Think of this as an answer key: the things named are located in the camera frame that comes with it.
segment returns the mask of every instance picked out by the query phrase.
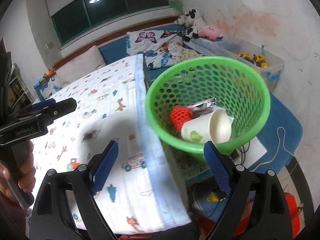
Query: pink butterfly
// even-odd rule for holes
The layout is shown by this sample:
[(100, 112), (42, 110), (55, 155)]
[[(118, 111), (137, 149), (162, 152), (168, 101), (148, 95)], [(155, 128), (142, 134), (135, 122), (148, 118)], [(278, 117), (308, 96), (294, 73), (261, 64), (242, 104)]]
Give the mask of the pink butterfly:
[(156, 38), (155, 38), (155, 33), (153, 32), (143, 32), (143, 33), (139, 33), (139, 37), (137, 38), (137, 40), (135, 41), (136, 43), (139, 43), (145, 39), (148, 39), (149, 41), (153, 42), (153, 43), (157, 43)]

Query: human hand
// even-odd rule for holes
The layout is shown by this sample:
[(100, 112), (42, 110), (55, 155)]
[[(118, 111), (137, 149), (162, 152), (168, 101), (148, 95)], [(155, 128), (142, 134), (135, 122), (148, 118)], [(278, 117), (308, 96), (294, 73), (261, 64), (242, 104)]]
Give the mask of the human hand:
[[(33, 167), (33, 144), (31, 141), (28, 143), (28, 156), (20, 168), (23, 176), (18, 182), (18, 186), (26, 193), (31, 192), (36, 183), (36, 169)], [(6, 179), (10, 178), (10, 176), (9, 170), (0, 163), (0, 191), (11, 201), (17, 202), (16, 197), (6, 181)]]

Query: sheet of paper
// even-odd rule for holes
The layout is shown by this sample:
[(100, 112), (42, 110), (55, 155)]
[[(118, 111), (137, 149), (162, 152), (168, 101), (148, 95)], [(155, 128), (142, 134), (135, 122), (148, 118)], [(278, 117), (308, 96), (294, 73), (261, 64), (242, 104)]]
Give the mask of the sheet of paper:
[[(244, 145), (244, 149), (247, 150), (249, 147), (249, 143)], [(241, 164), (241, 152), (237, 149), (240, 157), (235, 161), (235, 165)], [(258, 159), (260, 159), (263, 155), (265, 155), (267, 149), (262, 145), (257, 137), (254, 137), (250, 141), (250, 147), (248, 151), (245, 153), (245, 161), (244, 167), (249, 168), (252, 164), (254, 164)]]

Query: beige pillow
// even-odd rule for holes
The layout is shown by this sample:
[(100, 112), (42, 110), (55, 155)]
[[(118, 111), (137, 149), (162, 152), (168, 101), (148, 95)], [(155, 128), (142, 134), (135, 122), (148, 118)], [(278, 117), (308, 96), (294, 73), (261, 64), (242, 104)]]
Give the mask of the beige pillow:
[(82, 78), (92, 71), (106, 65), (97, 46), (74, 58), (57, 70), (57, 77), (62, 87)]

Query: window sill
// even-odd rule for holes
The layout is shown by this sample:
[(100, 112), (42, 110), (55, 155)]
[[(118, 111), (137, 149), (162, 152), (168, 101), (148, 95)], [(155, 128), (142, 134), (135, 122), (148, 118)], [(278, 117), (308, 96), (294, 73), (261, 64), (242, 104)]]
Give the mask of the window sill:
[(83, 47), (84, 45), (95, 41), (103, 36), (106, 36), (112, 32), (119, 31), (129, 26), (139, 24), (141, 22), (175, 15), (178, 15), (177, 11), (175, 11), (170, 6), (161, 6), (135, 12), (132, 14), (127, 14), (125, 16), (101, 24), (87, 31), (86, 33), (83, 33), (82, 35), (68, 42), (66, 45), (62, 46), (59, 50), (62, 56), (65, 57), (70, 53), (76, 51), (77, 49)]

